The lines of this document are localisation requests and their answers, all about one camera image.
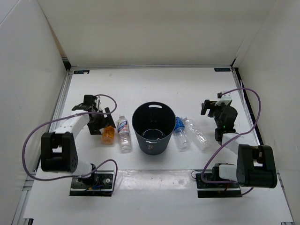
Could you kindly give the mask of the orange juice bottle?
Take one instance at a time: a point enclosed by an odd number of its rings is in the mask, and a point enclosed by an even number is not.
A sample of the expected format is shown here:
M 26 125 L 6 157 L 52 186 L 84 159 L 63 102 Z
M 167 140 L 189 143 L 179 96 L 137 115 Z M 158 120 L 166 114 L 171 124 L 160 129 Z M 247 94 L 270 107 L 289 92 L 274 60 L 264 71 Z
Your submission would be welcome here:
M 115 128 L 113 126 L 106 127 L 102 132 L 101 143 L 112 145 L 114 142 Z

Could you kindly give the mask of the clear bottle white red label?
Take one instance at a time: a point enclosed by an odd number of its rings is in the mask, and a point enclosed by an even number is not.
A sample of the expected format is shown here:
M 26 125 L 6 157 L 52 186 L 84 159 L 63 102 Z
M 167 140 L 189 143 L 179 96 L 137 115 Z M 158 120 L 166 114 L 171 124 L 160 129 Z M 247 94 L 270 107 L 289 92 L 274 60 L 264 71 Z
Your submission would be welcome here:
M 124 115 L 120 115 L 117 120 L 117 133 L 121 151 L 123 153 L 129 153 L 132 150 L 131 135 L 128 120 Z

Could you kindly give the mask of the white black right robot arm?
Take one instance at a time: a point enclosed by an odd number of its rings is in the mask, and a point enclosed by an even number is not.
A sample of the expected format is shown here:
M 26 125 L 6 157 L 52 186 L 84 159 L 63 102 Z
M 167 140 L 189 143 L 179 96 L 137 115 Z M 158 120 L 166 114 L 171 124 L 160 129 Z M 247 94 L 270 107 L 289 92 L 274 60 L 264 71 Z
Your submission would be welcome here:
M 215 187 L 222 187 L 226 183 L 238 183 L 241 187 L 275 188 L 278 182 L 273 150 L 268 145 L 251 145 L 242 134 L 237 134 L 234 123 L 238 116 L 231 101 L 210 101 L 202 103 L 201 115 L 213 118 L 217 128 L 215 139 L 221 144 L 214 156 L 224 147 L 237 155 L 236 165 L 220 163 L 214 167 L 210 179 L 204 177 L 207 166 L 204 167 L 201 180 Z

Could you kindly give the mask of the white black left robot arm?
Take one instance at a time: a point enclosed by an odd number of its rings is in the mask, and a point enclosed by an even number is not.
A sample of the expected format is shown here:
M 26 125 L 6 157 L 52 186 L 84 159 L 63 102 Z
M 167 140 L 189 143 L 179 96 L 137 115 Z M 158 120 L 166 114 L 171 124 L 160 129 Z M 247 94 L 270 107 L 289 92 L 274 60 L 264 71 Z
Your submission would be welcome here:
M 78 159 L 75 139 L 84 126 L 90 135 L 102 135 L 108 126 L 115 127 L 110 109 L 100 108 L 102 95 L 85 95 L 83 102 L 74 106 L 69 118 L 51 133 L 41 137 L 41 168 L 44 172 L 68 172 L 86 186 L 98 184 L 96 166 Z

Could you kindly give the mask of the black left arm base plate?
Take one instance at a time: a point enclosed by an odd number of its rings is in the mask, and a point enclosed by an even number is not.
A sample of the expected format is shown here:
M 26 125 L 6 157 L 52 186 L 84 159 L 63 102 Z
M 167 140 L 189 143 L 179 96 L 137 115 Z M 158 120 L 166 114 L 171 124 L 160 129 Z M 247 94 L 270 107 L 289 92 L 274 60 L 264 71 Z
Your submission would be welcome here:
M 114 187 L 114 171 L 96 171 L 88 178 L 73 178 L 69 196 L 111 197 Z

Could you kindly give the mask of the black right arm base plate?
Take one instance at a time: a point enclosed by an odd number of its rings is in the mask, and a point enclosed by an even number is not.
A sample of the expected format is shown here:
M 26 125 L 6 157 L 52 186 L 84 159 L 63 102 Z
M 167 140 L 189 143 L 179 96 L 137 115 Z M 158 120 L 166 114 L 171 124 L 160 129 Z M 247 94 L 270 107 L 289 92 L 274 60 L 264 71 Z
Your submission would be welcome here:
M 201 174 L 195 174 L 198 198 L 235 198 L 242 197 L 237 183 L 210 184 L 201 180 Z

